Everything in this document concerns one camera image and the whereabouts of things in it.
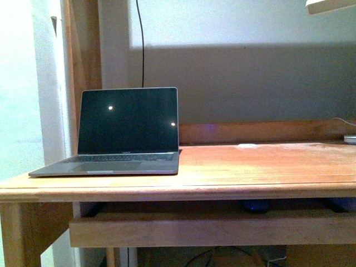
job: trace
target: black laptop screen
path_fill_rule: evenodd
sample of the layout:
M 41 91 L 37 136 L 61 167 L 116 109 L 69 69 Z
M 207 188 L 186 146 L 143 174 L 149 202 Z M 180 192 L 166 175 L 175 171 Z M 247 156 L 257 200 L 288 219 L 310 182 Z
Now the black laptop screen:
M 178 151 L 176 88 L 84 91 L 79 154 Z

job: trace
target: desk drawer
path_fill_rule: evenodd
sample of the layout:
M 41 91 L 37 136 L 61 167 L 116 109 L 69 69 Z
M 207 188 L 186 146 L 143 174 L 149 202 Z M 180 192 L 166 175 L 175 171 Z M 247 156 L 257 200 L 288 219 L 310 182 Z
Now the desk drawer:
M 238 201 L 116 202 L 70 222 L 74 247 L 356 243 L 356 214 L 316 200 L 273 200 L 266 214 Z

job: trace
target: desk surface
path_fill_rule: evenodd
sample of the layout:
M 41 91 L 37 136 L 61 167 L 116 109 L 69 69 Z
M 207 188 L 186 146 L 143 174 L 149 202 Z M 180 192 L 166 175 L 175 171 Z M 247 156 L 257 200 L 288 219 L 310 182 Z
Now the desk surface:
M 356 146 L 327 143 L 181 147 L 174 176 L 97 176 L 0 183 L 1 202 L 355 197 Z

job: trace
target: laptop trackpad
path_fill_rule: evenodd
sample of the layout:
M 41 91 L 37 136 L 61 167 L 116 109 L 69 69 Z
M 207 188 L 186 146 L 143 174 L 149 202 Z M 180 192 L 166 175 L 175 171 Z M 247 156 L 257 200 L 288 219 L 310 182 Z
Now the laptop trackpad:
M 87 162 L 76 167 L 72 172 L 110 172 L 110 171 L 132 171 L 138 169 L 141 162 L 123 161 L 123 162 Z

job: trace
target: cable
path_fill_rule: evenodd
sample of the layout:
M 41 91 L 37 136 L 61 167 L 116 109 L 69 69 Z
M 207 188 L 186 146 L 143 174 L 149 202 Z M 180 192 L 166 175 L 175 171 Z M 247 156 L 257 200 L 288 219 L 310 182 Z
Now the cable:
M 345 123 L 347 123 L 347 124 L 349 124 L 349 125 L 356 126 L 356 124 L 353 124 L 353 123 L 351 123 L 351 122 L 348 122 L 348 121 L 344 120 L 343 118 L 334 118 L 334 120 L 341 120 L 341 121 L 343 121 L 343 122 L 345 122 Z
M 209 253 L 209 252 L 212 252 L 214 249 L 209 249 L 209 250 L 207 250 L 207 251 L 205 251 L 205 252 L 202 252 L 202 253 L 200 253 L 199 255 L 196 255 L 194 258 L 192 258 L 190 261 L 188 261 L 187 262 L 187 264 L 184 266 L 184 267 L 188 267 L 189 266 L 189 264 L 191 264 L 193 261 L 195 261 L 197 258 L 199 258 L 199 257 L 201 257 L 201 256 L 203 256 L 203 255 L 205 255 L 205 254 L 207 254 L 207 253 Z
M 252 256 L 252 254 L 250 254 L 250 253 L 248 253 L 247 251 L 245 251 L 245 250 L 239 248 L 238 246 L 233 246 L 233 248 L 236 249 L 236 250 L 239 250 L 239 251 L 241 251 L 241 252 L 243 252 L 243 253 L 245 253 L 246 255 Z M 274 263 L 273 260 L 267 261 L 267 260 L 264 260 L 264 259 L 263 259 L 262 261 L 265 262 L 265 263 L 267 263 L 267 264 L 270 264 L 270 265 L 272 265 L 272 266 L 275 266 L 275 267 L 282 267 L 281 265 L 279 265 L 279 264 L 277 264 L 277 263 Z
M 209 260 L 207 261 L 207 263 L 205 264 L 205 267 L 208 267 L 209 264 L 211 263 L 211 259 L 212 259 L 212 253 L 210 254 Z
M 275 261 L 285 260 L 286 258 L 287 258 L 287 256 L 284 256 L 284 257 L 278 258 L 278 259 L 274 259 L 274 260 L 269 260 L 269 261 L 267 262 L 267 267 L 269 267 L 269 264 L 274 264 L 273 262 L 275 262 Z
M 144 28 L 142 27 L 142 20 L 139 8 L 139 0 L 136 0 L 137 14 L 139 15 L 140 26 L 141 26 L 141 38 L 142 38 L 142 88 L 145 85 L 145 39 L 144 39 Z

